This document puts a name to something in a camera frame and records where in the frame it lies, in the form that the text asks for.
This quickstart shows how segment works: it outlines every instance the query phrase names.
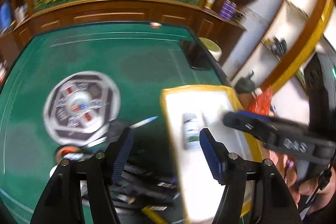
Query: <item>green table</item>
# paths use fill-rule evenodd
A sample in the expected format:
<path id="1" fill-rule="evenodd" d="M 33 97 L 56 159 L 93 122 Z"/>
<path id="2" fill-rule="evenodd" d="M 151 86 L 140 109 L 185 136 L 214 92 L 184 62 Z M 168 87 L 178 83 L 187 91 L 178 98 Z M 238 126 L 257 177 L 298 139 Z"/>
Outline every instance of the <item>green table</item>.
<path id="1" fill-rule="evenodd" d="M 101 72 L 117 84 L 121 94 L 118 119 L 133 124 L 159 116 L 136 129 L 131 156 L 145 168 L 174 174 L 160 91 L 225 81 L 224 76 L 219 77 L 219 65 L 211 70 L 192 70 L 179 40 L 197 38 L 180 26 L 155 29 L 145 22 L 106 22 L 59 29 L 31 40 L 0 96 L 0 197 L 18 223 L 30 221 L 55 165 L 59 144 L 50 138 L 43 123 L 46 98 L 62 79 L 80 71 Z M 183 218 L 180 200 L 177 204 L 177 210 L 160 213 L 168 222 Z M 92 223 L 87 207 L 84 214 L 87 223 Z M 128 216 L 120 218 L 129 222 Z M 142 221 L 152 223 L 145 216 Z"/>

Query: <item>octagonal control panel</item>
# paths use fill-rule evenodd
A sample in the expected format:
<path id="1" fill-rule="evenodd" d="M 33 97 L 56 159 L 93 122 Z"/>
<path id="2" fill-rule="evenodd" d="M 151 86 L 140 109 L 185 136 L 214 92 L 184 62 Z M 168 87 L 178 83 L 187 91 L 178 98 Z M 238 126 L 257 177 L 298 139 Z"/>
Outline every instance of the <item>octagonal control panel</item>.
<path id="1" fill-rule="evenodd" d="M 58 83 L 44 105 L 48 134 L 59 144 L 85 146 L 103 136 L 108 121 L 117 118 L 120 92 L 97 71 L 73 74 Z"/>

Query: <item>yellow curved border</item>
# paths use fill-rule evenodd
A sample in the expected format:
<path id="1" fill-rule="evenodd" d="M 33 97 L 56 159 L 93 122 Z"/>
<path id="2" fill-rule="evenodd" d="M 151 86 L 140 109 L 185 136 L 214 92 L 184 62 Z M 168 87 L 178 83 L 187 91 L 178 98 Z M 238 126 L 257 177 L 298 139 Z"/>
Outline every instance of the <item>yellow curved border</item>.
<path id="1" fill-rule="evenodd" d="M 243 106 L 241 105 L 240 101 L 238 100 L 238 98 L 236 96 L 236 92 L 228 86 L 223 86 L 223 85 L 184 85 L 184 86 L 178 86 L 176 88 L 164 89 L 164 90 L 161 91 L 160 106 L 161 106 L 161 111 L 162 111 L 163 116 L 164 116 L 166 121 L 168 121 L 168 113 L 167 113 L 167 102 L 165 100 L 165 97 L 168 94 L 176 94 L 176 93 L 190 92 L 190 91 L 222 91 L 222 92 L 226 92 L 227 97 L 228 97 L 234 111 L 244 110 Z M 167 132 L 171 132 L 171 128 L 169 128 L 169 123 L 168 122 L 166 123 L 166 126 L 167 126 Z M 250 148 L 252 159 L 254 161 L 257 161 L 257 162 L 262 162 L 263 161 L 263 154 L 261 153 L 261 148 L 259 146 L 258 141 L 255 138 L 253 138 L 250 134 L 244 133 L 244 135 L 245 135 L 247 145 Z M 176 153 L 174 151 L 174 146 L 172 145 L 173 140 L 172 140 L 171 134 L 168 134 L 168 139 L 169 139 L 170 147 L 172 149 L 172 155 L 173 155 L 173 158 L 174 158 L 174 162 L 177 162 L 176 158 L 175 158 Z M 178 177 L 181 177 L 179 169 L 178 168 L 176 168 L 176 169 L 177 169 Z M 188 219 L 188 214 L 187 214 L 187 211 L 186 211 L 184 196 L 181 195 L 181 198 L 182 198 L 185 222 L 187 224 L 190 224 L 190 221 Z M 244 216 L 245 214 L 247 214 L 250 211 L 250 208 L 251 208 L 251 202 L 247 202 L 241 209 L 241 217 Z"/>
<path id="2" fill-rule="evenodd" d="M 321 39 L 326 25 L 330 19 L 331 12 L 334 7 L 334 2 L 332 0 L 327 0 L 325 3 L 322 16 L 317 23 L 314 32 L 308 39 L 306 45 L 303 47 L 301 52 L 297 55 L 295 60 L 288 66 L 288 68 L 283 72 L 282 75 L 273 83 L 273 92 L 277 92 L 300 68 L 303 62 L 312 54 L 315 49 L 317 42 Z"/>

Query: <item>purple object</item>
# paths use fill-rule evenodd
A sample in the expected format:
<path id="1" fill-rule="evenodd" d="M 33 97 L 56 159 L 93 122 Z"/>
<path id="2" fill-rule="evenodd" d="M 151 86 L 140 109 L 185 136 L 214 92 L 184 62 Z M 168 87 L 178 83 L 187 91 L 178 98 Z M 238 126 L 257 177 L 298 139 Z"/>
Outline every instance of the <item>purple object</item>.
<path id="1" fill-rule="evenodd" d="M 219 16 L 225 20 L 231 20 L 235 12 L 236 12 L 236 4 L 232 3 L 229 0 L 226 0 L 219 12 Z"/>

